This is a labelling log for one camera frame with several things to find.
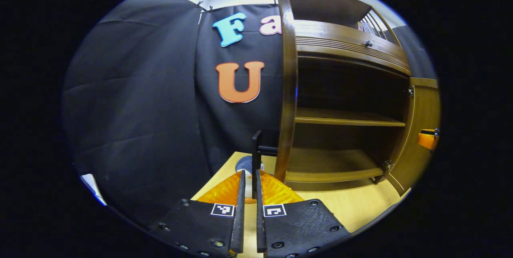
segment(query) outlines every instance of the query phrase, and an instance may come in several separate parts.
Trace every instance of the orange letter u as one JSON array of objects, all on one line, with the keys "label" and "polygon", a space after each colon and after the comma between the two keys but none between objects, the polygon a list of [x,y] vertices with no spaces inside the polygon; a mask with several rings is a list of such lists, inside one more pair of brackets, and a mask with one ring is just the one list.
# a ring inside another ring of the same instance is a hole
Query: orange letter u
[{"label": "orange letter u", "polygon": [[264,68],[264,63],[247,62],[244,68],[249,70],[249,86],[245,92],[238,92],[235,89],[235,71],[238,69],[238,64],[227,62],[216,66],[219,72],[219,94],[230,103],[247,103],[260,94],[260,70]]}]

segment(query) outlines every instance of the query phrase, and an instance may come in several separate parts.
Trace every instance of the wooden shelf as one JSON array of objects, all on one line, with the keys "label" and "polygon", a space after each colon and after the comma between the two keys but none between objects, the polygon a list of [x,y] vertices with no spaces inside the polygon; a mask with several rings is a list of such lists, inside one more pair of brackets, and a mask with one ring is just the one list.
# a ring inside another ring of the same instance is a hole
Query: wooden shelf
[{"label": "wooden shelf", "polygon": [[285,181],[332,183],[383,175],[363,150],[320,150],[292,148]]},{"label": "wooden shelf", "polygon": [[348,112],[328,109],[297,108],[296,123],[328,125],[368,125],[382,127],[405,127],[405,123],[374,113]]}]

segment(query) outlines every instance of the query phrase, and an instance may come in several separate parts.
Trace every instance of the foam letter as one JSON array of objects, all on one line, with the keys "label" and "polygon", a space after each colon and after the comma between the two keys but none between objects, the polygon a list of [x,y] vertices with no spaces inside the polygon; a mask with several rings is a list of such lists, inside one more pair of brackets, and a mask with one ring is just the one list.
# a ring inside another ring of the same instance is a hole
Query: foam letter
[{"label": "foam letter", "polygon": [[244,30],[244,24],[242,24],[241,20],[245,18],[246,14],[236,13],[212,24],[213,27],[218,28],[219,30],[222,39],[222,47],[229,46],[234,42],[240,41],[242,39],[242,35],[237,34],[235,30],[238,30],[239,32]]},{"label": "foam letter", "polygon": [[219,94],[225,101],[230,103],[247,103],[256,99],[260,94],[260,70],[264,63],[253,61],[244,64],[249,70],[249,86],[245,92],[238,92],[235,89],[235,71],[238,64],[233,62],[221,63],[216,66],[219,72]]},{"label": "foam letter", "polygon": [[282,33],[282,21],[280,16],[264,17],[260,22],[264,24],[260,27],[260,33],[263,35],[274,35],[276,33]]}]

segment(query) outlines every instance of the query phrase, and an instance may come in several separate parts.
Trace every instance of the open cabinet door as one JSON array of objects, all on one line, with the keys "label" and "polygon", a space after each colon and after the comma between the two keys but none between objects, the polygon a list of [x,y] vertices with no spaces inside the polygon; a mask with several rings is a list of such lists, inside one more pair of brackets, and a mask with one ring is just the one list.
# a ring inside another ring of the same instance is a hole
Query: open cabinet door
[{"label": "open cabinet door", "polygon": [[385,177],[402,196],[421,177],[432,153],[418,144],[418,134],[423,129],[440,126],[440,96],[434,79],[411,78],[409,111],[403,141],[392,154],[392,168]]},{"label": "open cabinet door", "polygon": [[290,1],[278,0],[278,2],[282,17],[283,37],[283,107],[275,177],[284,182],[294,137],[294,119],[297,108],[297,49]]}]

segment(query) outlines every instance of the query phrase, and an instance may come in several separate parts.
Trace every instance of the blue letter f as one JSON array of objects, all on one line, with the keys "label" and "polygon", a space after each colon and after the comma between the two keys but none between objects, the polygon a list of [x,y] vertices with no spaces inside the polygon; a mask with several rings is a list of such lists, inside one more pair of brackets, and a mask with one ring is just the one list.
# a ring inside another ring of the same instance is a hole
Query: blue letter f
[{"label": "blue letter f", "polygon": [[240,41],[242,39],[241,34],[237,34],[235,30],[242,32],[244,30],[244,24],[242,21],[246,18],[246,14],[244,13],[236,13],[227,18],[219,20],[212,24],[212,26],[218,28],[219,33],[221,34],[221,46],[229,46],[234,42]]}]

